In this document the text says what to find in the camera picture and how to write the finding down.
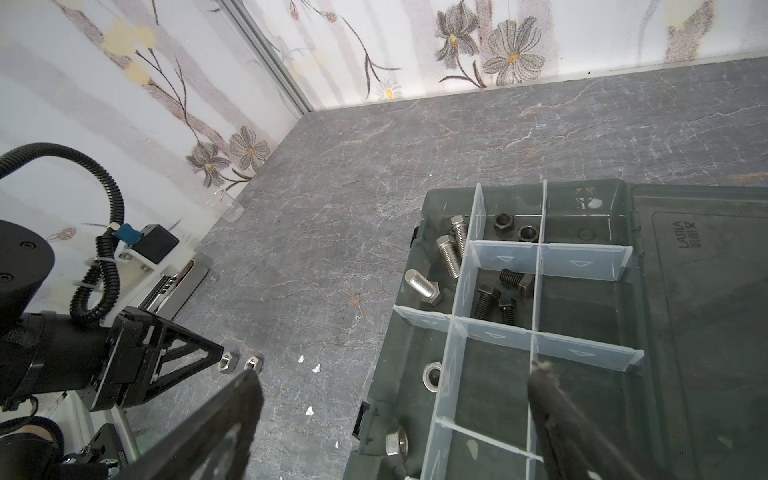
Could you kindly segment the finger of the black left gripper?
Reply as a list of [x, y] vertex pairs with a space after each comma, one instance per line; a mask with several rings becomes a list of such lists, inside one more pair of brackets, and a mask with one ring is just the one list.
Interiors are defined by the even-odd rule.
[[217, 364], [222, 345], [185, 327], [154, 317], [140, 370], [140, 401], [148, 402], [191, 376]]

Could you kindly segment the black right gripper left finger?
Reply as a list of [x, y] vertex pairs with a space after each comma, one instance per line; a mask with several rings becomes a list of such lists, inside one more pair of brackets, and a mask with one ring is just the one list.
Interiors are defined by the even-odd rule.
[[259, 376], [240, 373], [118, 479], [242, 479], [264, 405]]

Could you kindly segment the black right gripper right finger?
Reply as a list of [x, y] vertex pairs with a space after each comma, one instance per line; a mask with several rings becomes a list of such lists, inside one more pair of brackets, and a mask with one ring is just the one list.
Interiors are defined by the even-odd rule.
[[549, 362], [532, 363], [527, 396], [550, 479], [643, 479], [630, 452], [601, 431], [560, 387]]

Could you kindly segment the silver hex nut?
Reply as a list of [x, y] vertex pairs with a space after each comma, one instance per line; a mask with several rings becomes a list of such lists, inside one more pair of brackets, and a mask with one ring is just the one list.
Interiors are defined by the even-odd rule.
[[439, 389], [440, 377], [442, 375], [442, 363], [428, 363], [422, 372], [422, 383], [431, 393], [436, 394]]
[[264, 360], [260, 356], [251, 356], [246, 360], [244, 369], [259, 374], [263, 370], [263, 365]]
[[385, 456], [393, 464], [404, 464], [409, 456], [410, 443], [406, 429], [400, 425], [385, 436]]
[[236, 370], [238, 361], [238, 354], [226, 351], [217, 363], [217, 370], [222, 374], [232, 374]]

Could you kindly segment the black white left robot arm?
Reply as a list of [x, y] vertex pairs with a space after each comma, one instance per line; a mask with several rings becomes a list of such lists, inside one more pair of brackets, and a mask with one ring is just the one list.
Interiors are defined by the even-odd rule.
[[103, 186], [110, 219], [95, 240], [96, 254], [65, 314], [28, 306], [50, 274], [49, 242], [20, 225], [1, 225], [1, 406], [13, 410], [42, 393], [75, 391], [92, 411], [141, 405], [218, 362], [220, 345], [122, 299], [124, 245], [148, 268], [179, 244], [160, 225], [135, 230], [125, 222], [121, 191], [95, 160], [67, 146], [30, 143], [1, 158], [8, 176], [41, 157], [69, 160]]

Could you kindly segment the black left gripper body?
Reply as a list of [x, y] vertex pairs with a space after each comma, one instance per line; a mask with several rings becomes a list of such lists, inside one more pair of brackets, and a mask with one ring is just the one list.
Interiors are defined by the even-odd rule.
[[173, 342], [172, 323], [128, 307], [117, 315], [107, 336], [102, 368], [89, 385], [89, 410], [142, 405], [174, 385], [161, 373]]

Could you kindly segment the silver hex bolt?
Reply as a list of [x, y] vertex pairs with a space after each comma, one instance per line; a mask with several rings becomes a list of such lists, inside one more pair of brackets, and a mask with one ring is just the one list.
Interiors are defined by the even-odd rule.
[[457, 280], [460, 277], [461, 266], [456, 253], [455, 239], [450, 235], [439, 236], [436, 239], [436, 246], [451, 277]]
[[461, 259], [464, 258], [466, 252], [466, 242], [468, 235], [468, 224], [464, 215], [452, 216], [450, 219], [451, 228], [454, 233], [456, 245], [458, 249], [458, 255]]
[[423, 303], [437, 305], [442, 298], [442, 291], [439, 284], [428, 280], [416, 269], [408, 269], [404, 274], [404, 281], [414, 291], [416, 291]]

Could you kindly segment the black hex nut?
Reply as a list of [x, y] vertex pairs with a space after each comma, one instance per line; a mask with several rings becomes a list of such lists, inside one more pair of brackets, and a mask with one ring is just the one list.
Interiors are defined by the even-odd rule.
[[507, 212], [498, 213], [493, 218], [494, 229], [499, 234], [507, 234], [514, 229], [514, 220], [514, 216]]
[[518, 230], [518, 238], [522, 242], [536, 243], [539, 240], [539, 229], [535, 225], [523, 225]]

